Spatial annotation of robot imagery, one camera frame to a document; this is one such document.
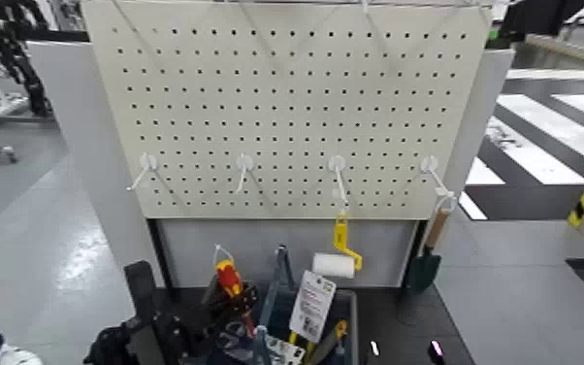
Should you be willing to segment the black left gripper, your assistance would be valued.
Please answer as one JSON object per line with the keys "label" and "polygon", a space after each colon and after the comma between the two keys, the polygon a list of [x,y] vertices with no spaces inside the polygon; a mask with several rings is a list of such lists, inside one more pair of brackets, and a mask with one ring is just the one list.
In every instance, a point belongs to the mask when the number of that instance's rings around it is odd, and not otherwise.
{"label": "black left gripper", "polygon": [[[239,282],[229,286],[231,318],[251,317],[259,303],[258,286]],[[218,277],[212,277],[201,304],[167,302],[160,317],[160,348],[164,358],[209,358],[214,351],[220,316],[213,310],[222,307],[227,293]]]}

